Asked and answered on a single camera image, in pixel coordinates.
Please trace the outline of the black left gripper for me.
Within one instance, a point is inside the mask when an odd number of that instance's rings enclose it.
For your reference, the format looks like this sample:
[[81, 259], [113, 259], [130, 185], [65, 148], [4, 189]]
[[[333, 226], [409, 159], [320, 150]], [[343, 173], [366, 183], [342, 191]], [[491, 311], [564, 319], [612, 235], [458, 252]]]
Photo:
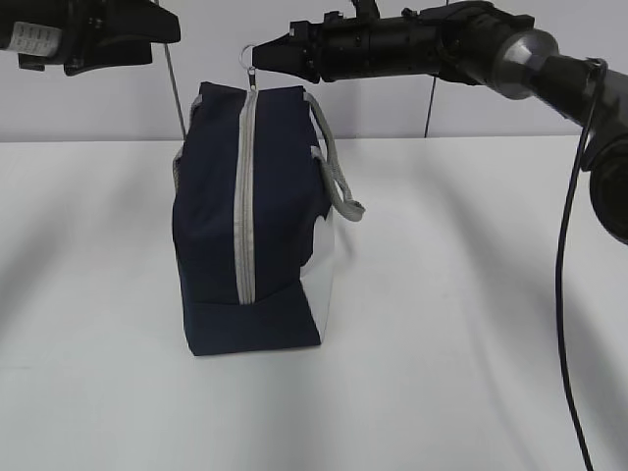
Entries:
[[[107, 24], [113, 38], [140, 41], [102, 45]], [[16, 54], [23, 70], [43, 72], [48, 66], [61, 66], [72, 77], [98, 69], [149, 65], [150, 43], [180, 40], [179, 18], [153, 1], [1, 3], [1, 50]]]

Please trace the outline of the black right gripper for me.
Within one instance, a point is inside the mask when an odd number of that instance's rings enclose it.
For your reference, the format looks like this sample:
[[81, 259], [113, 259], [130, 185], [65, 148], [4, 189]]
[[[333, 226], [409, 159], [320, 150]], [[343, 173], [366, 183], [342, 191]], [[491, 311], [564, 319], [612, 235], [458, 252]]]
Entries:
[[324, 14], [318, 24], [290, 24], [290, 34], [253, 48], [256, 69], [313, 81], [355, 79], [368, 65], [369, 27], [373, 17], [358, 13], [346, 17], [340, 11]]

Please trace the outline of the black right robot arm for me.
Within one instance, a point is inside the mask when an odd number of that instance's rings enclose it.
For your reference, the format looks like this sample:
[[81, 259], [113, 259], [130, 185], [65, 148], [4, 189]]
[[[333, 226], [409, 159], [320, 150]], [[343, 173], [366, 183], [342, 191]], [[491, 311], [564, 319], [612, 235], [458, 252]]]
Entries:
[[482, 85], [511, 100], [536, 97], [588, 136], [580, 169], [603, 228], [627, 240], [627, 77], [601, 59], [560, 53], [555, 38], [528, 15], [488, 1], [461, 1], [383, 18], [373, 1], [356, 15], [337, 11], [318, 24], [293, 22], [257, 45], [255, 68], [312, 83], [428, 75]]

